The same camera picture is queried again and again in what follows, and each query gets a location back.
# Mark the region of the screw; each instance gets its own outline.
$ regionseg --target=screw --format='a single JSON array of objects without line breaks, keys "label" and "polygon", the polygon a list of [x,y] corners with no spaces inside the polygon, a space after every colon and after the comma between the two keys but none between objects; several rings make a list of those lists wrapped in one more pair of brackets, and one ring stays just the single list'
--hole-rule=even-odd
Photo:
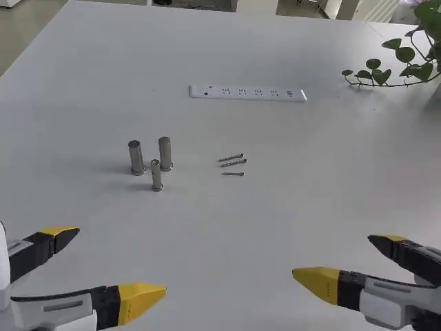
[{"label": "screw", "polygon": [[224,176],[245,176],[244,172],[224,172],[222,173]]},{"label": "screw", "polygon": [[129,142],[130,162],[132,163],[132,174],[140,176],[145,172],[141,143],[137,140]]},{"label": "screw", "polygon": [[161,181],[161,167],[159,164],[159,160],[152,160],[152,162],[150,162],[153,179],[152,190],[155,192],[163,190],[163,182]]},{"label": "screw", "polygon": [[234,159],[242,159],[244,157],[243,154],[233,155],[232,157],[224,157],[223,159],[219,159],[218,162],[226,162]]},{"label": "screw", "polygon": [[161,160],[161,170],[170,171],[173,169],[172,162],[172,148],[170,145],[169,137],[162,137],[158,140],[159,144],[159,157]]},{"label": "screw", "polygon": [[222,168],[231,167],[231,166],[235,166],[236,164],[244,164],[244,163],[247,163],[247,162],[248,162],[248,160],[243,159],[243,160],[236,161],[236,162],[225,163],[225,164],[221,165],[221,167]]}]

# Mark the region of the white cabinet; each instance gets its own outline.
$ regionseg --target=white cabinet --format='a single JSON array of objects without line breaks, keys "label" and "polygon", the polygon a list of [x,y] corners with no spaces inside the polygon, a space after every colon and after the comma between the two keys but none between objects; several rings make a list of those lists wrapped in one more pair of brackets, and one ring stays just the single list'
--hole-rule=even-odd
[{"label": "white cabinet", "polygon": [[20,0],[0,0],[0,7],[14,7]]}]

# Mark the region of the green leaf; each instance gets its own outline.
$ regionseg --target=green leaf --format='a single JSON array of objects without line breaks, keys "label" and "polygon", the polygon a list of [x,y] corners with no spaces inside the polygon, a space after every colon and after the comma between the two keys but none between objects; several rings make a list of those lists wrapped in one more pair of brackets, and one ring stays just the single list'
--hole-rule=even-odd
[{"label": "green leaf", "polygon": [[381,61],[379,59],[369,59],[366,61],[366,66],[371,70],[378,69],[381,66]]},{"label": "green leaf", "polygon": [[424,31],[435,41],[441,41],[441,13],[435,14],[432,18],[422,21]]},{"label": "green leaf", "polygon": [[403,63],[409,63],[415,59],[415,51],[410,47],[400,47],[395,51],[397,59]]},{"label": "green leaf", "polygon": [[371,74],[369,71],[366,70],[360,70],[358,74],[355,75],[357,78],[365,78],[365,79],[372,79]]},{"label": "green leaf", "polygon": [[390,50],[397,50],[401,46],[401,38],[391,39],[382,44],[382,47]]},{"label": "green leaf", "polygon": [[415,16],[417,19],[424,21],[428,16],[436,13],[441,6],[441,0],[430,0],[420,3],[415,8]]},{"label": "green leaf", "polygon": [[437,60],[438,62],[441,62],[441,41],[437,42],[430,48],[430,51],[427,54],[426,59]]},{"label": "green leaf", "polygon": [[412,77],[413,76],[413,71],[415,69],[419,69],[420,66],[418,64],[411,64],[409,67],[407,67],[406,69],[404,69],[401,73],[400,73],[400,77],[404,77],[406,76],[407,78]]},{"label": "green leaf", "polygon": [[390,69],[384,72],[378,69],[372,71],[373,80],[376,81],[378,85],[383,85],[384,83],[386,83],[389,77],[391,76],[391,74],[392,74],[392,70]]},{"label": "green leaf", "polygon": [[421,3],[415,9],[415,16],[421,21],[424,31],[435,41],[441,40],[441,0]]},{"label": "green leaf", "polygon": [[415,32],[418,31],[423,31],[424,28],[422,26],[418,26],[415,30],[409,31],[408,33],[405,34],[406,37],[413,37],[413,35],[415,34]]},{"label": "green leaf", "polygon": [[349,76],[350,74],[353,74],[353,70],[346,69],[342,71],[343,76]]},{"label": "green leaf", "polygon": [[427,81],[432,71],[433,71],[433,64],[430,62],[427,62],[423,64],[421,67],[414,68],[412,70],[413,75],[421,81]]}]

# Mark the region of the metal cylinder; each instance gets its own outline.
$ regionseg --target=metal cylinder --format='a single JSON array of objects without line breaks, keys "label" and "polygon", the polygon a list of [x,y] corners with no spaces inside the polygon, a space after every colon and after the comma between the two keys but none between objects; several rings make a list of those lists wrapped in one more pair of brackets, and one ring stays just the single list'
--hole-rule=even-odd
[{"label": "metal cylinder", "polygon": [[161,160],[161,170],[170,171],[173,169],[172,162],[172,147],[170,145],[169,137],[162,137],[158,140],[159,144],[159,158]]},{"label": "metal cylinder", "polygon": [[142,175],[145,172],[143,153],[141,152],[141,143],[137,140],[129,142],[130,162],[132,162],[132,174]]},{"label": "metal cylinder", "polygon": [[152,171],[152,190],[155,192],[159,192],[163,189],[163,182],[161,181],[161,167],[159,160],[152,160],[150,162],[151,165],[151,171]]}]

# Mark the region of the potted plant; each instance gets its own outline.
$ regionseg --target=potted plant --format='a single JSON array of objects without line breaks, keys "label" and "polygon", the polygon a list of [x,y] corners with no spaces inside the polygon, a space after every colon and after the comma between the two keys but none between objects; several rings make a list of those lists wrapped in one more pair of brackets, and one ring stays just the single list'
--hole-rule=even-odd
[{"label": "potted plant", "polygon": [[[366,62],[367,70],[360,70],[354,74],[353,70],[343,70],[342,75],[351,86],[410,86],[427,83],[441,76],[441,0],[429,0],[419,4],[415,8],[415,16],[420,25],[408,33],[405,37],[410,38],[413,47],[402,47],[402,38],[388,40],[382,47],[395,52],[399,62],[405,63],[406,68],[399,74],[404,81],[401,84],[389,85],[387,81],[392,75],[391,69],[382,70],[379,59],[369,59]],[[429,52],[423,54],[413,42],[415,33],[426,35],[430,45]]]}]

